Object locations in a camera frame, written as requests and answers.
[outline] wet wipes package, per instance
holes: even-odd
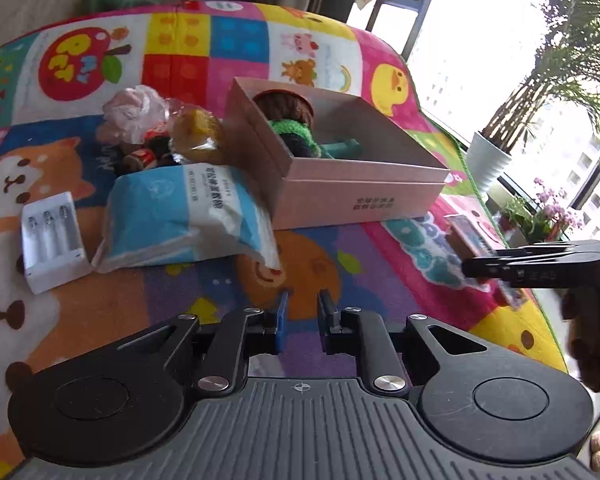
[[[109,195],[98,272],[247,254],[279,269],[269,214],[236,168],[187,164],[119,177]]]

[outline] colorful mat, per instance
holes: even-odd
[[[116,90],[144,83],[222,117],[234,76],[361,95],[451,168],[448,185],[419,219],[277,232],[283,267],[246,257],[91,274],[34,296],[24,277],[23,204],[69,190],[93,254],[114,175],[109,146],[94,130]],[[388,198],[354,208],[386,207]],[[445,214],[466,214],[500,238],[477,199],[455,143],[420,112],[400,57],[362,30],[328,18],[259,4],[187,2],[63,23],[0,48],[0,476],[21,459],[7,419],[10,393],[41,368],[180,312],[215,322],[247,304],[293,290],[287,350],[254,361],[270,374],[346,376],[345,356],[320,352],[315,297],[386,319],[423,312],[565,369],[541,311],[516,305],[493,284],[465,279],[445,240]]]

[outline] pink box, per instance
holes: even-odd
[[[314,108],[318,144],[356,139],[365,160],[294,157],[252,98],[295,92]],[[224,114],[228,158],[259,184],[274,229],[423,216],[448,169],[364,99],[263,79],[236,77]]]

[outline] hand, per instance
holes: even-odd
[[[567,352],[576,359],[580,380],[600,391],[600,287],[572,288],[562,300],[562,317],[570,320]]]

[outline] silver bolt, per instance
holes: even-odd
[[[384,390],[386,392],[396,392],[397,390],[403,389],[407,383],[404,379],[395,375],[381,375],[374,381],[376,388]]]
[[[229,381],[219,375],[209,375],[198,381],[198,387],[208,392],[221,392],[229,387]]]

